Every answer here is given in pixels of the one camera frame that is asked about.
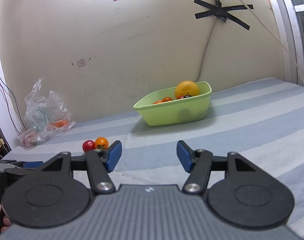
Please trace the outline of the small red cherry tomato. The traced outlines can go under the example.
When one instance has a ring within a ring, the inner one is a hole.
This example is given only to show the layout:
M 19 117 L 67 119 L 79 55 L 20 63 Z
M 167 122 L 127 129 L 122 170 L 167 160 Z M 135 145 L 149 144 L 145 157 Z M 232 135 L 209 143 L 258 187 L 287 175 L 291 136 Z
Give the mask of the small red cherry tomato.
M 95 142 L 93 140 L 87 140 L 82 145 L 82 149 L 83 149 L 84 153 L 86 153 L 88 151 L 91 151 L 91 150 L 94 150 L 95 148 L 96 148 L 95 147 Z

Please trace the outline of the orange cherry tomato with stem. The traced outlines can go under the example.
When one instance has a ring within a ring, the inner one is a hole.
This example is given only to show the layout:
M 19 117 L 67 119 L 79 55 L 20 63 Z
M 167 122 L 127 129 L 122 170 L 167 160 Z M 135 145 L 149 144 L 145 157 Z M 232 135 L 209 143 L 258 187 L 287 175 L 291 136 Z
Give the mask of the orange cherry tomato with stem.
M 109 142 L 105 137 L 98 137 L 95 140 L 95 148 L 105 150 L 109 147 Z

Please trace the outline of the clear plastic bag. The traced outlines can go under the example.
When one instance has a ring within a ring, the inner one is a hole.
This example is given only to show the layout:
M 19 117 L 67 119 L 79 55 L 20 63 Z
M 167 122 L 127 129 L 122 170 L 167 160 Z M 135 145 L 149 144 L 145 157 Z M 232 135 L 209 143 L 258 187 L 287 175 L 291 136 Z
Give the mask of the clear plastic bag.
M 40 93 L 42 79 L 36 81 L 31 92 L 25 97 L 26 113 L 23 117 L 28 129 L 18 136 L 22 147 L 34 147 L 58 137 L 74 126 L 64 100 L 55 92 L 48 96 Z

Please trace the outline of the light green plastic basket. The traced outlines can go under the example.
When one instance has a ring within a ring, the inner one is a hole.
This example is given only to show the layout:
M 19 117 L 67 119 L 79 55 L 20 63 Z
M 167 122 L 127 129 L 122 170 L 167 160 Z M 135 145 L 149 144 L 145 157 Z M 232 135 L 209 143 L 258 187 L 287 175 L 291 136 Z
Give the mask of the light green plastic basket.
M 198 96 L 178 100 L 174 94 L 175 87 L 166 88 L 146 95 L 134 104 L 134 109 L 150 127 L 202 120 L 208 112 L 212 88 L 205 81 L 196 84 L 200 90 Z M 172 101 L 153 105 L 165 97 L 172 98 Z

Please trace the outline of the large yellow orange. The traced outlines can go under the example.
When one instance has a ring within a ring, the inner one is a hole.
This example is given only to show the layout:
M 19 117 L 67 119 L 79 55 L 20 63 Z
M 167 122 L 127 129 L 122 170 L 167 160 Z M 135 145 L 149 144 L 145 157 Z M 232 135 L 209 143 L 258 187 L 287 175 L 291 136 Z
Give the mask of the large yellow orange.
M 199 87 L 193 81 L 182 81 L 177 85 L 175 88 L 175 97 L 179 97 L 182 95 L 191 95 L 191 96 L 198 96 L 200 94 Z

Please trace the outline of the black tape cross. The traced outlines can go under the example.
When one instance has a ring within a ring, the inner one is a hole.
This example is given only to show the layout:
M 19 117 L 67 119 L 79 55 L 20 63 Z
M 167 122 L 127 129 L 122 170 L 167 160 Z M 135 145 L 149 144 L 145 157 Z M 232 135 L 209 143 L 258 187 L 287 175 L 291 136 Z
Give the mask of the black tape cross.
M 194 0 L 194 3 L 208 9 L 207 11 L 196 13 L 195 18 L 197 20 L 209 16 L 215 16 L 224 23 L 226 23 L 227 20 L 231 20 L 232 22 L 238 24 L 239 26 L 243 27 L 246 30 L 250 29 L 250 26 L 248 24 L 246 24 L 236 16 L 230 14 L 230 11 L 247 10 L 247 9 L 253 10 L 254 7 L 252 4 L 223 7 L 220 0 L 215 0 L 215 4 L 210 4 L 202 0 Z

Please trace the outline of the wall sticker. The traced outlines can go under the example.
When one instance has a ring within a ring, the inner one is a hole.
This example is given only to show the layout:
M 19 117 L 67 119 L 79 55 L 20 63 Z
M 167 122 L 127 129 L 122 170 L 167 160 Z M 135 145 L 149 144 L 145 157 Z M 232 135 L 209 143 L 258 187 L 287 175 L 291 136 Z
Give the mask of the wall sticker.
M 85 65 L 86 65 L 85 59 L 81 59 L 81 60 L 77 61 L 77 65 L 78 65 L 78 67 L 83 67 L 83 66 L 85 66 Z

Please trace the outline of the window frame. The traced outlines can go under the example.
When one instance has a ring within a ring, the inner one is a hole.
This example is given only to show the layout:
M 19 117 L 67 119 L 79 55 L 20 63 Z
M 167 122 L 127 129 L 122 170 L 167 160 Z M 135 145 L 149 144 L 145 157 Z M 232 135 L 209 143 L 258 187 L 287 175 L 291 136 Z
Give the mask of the window frame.
M 284 80 L 304 86 L 304 0 L 269 0 L 285 49 Z

